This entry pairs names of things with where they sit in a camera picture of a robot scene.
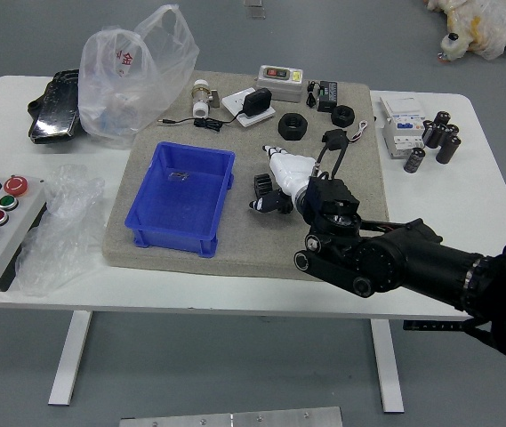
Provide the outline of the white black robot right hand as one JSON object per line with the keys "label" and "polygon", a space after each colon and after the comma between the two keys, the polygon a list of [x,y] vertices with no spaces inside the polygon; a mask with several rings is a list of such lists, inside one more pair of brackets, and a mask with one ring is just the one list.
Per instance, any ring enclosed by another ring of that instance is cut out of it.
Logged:
{"label": "white black robot right hand", "polygon": [[255,175],[253,187],[256,199],[249,206],[261,213],[278,210],[281,214],[289,214],[293,209],[302,213],[303,199],[316,160],[290,154],[280,147],[265,145],[262,149],[268,155],[269,167],[279,189],[273,188],[268,173]]}

